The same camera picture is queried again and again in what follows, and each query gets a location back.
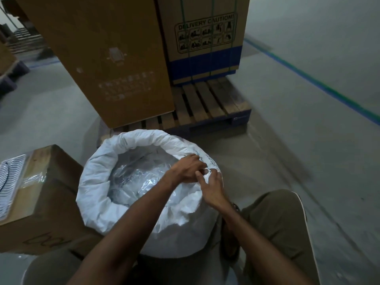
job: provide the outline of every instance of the cardboard box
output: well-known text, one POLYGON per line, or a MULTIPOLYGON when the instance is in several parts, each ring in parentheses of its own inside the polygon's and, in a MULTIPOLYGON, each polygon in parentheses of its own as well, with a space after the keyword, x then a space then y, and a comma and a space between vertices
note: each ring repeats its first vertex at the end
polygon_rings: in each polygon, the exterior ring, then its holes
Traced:
POLYGON ((0 252, 40 255, 71 243, 83 256, 91 250, 102 236, 84 226, 75 202, 82 170, 57 145, 26 154, 16 195, 0 221, 0 252))
POLYGON ((154 0, 16 0, 110 128, 174 110, 154 0))
POLYGON ((174 84, 239 68, 249 0, 158 0, 158 5, 174 84))
POLYGON ((0 43, 0 76, 5 74, 15 61, 16 57, 3 43, 0 43))

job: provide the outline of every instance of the leg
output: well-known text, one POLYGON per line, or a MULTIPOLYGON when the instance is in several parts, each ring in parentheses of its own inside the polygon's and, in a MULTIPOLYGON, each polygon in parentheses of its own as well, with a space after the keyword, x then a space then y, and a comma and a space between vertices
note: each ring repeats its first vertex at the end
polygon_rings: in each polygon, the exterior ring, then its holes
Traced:
MULTIPOLYGON (((296 193, 284 189, 268 192, 244 208, 242 216, 315 284, 320 284, 304 210, 296 193)), ((244 273, 253 284, 262 283, 248 259, 244 273)))

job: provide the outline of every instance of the concrete floor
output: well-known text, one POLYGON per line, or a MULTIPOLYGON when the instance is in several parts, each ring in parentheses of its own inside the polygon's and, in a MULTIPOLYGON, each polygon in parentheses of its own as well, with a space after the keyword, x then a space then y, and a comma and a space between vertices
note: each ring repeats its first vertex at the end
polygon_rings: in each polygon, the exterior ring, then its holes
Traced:
MULTIPOLYGON (((379 114, 379 6, 379 0, 251 0, 246 38, 379 114)), ((296 191, 322 283, 375 284, 379 127, 247 43, 230 80, 254 109, 247 130, 192 141, 221 167, 231 199, 243 207, 267 190, 296 191)), ((99 117, 63 66, 36 67, 18 86, 0 104, 0 160, 56 143, 84 164, 96 149, 99 117)), ((186 279, 182 271, 178 280, 206 283, 213 272, 214 284, 236 283, 215 253, 204 257, 201 267, 183 261, 197 274, 186 279)), ((19 284, 31 259, 1 254, 1 281, 19 284)))

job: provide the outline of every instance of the printed diagram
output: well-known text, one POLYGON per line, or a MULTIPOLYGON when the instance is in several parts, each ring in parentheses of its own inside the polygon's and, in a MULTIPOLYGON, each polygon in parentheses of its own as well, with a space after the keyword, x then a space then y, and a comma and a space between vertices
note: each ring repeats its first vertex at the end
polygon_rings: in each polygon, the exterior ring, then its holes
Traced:
POLYGON ((187 53, 211 46, 233 42, 237 14, 229 13, 179 23, 174 27, 179 53, 187 53))

